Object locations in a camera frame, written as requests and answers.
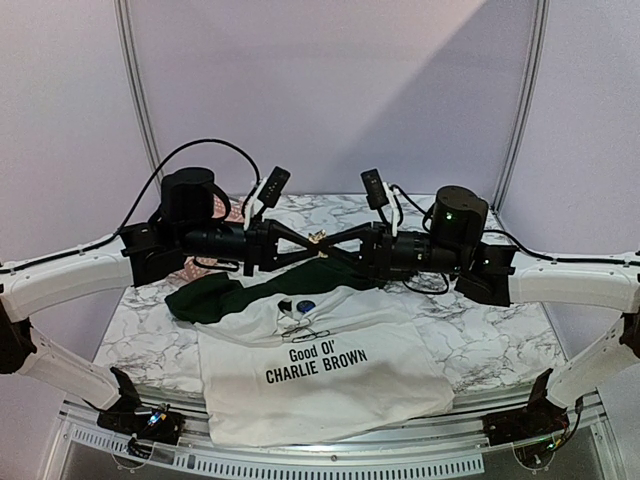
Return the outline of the white and green t-shirt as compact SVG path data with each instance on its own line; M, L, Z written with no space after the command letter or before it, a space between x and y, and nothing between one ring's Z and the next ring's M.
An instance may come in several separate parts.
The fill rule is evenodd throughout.
M300 313L301 300L316 306ZM339 262L311 260L250 286L211 274L166 304L196 328L217 444L336 440L452 406L405 305Z

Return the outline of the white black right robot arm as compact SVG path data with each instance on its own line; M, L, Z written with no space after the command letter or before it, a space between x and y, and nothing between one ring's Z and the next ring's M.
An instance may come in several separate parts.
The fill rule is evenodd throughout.
M575 434L585 395L639 362L639 256L543 254L515 241L485 243L484 233L457 220L427 233L393 234L373 223L331 235L319 249L371 277L450 274L457 292L483 305L564 304L575 313L617 314L566 364L539 374L524 406L482 420L492 446L528 441L553 452Z

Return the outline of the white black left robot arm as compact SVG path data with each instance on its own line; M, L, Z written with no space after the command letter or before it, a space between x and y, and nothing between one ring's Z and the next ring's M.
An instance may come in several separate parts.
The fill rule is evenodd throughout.
M101 367L52 340L31 322L49 310L168 277L190 257L273 271L318 253L310 240L275 220L204 220L186 226L138 223L96 241L1 268L1 372L46 383L97 412L99 427L135 440L177 444L185 417L170 406L145 408L117 367Z

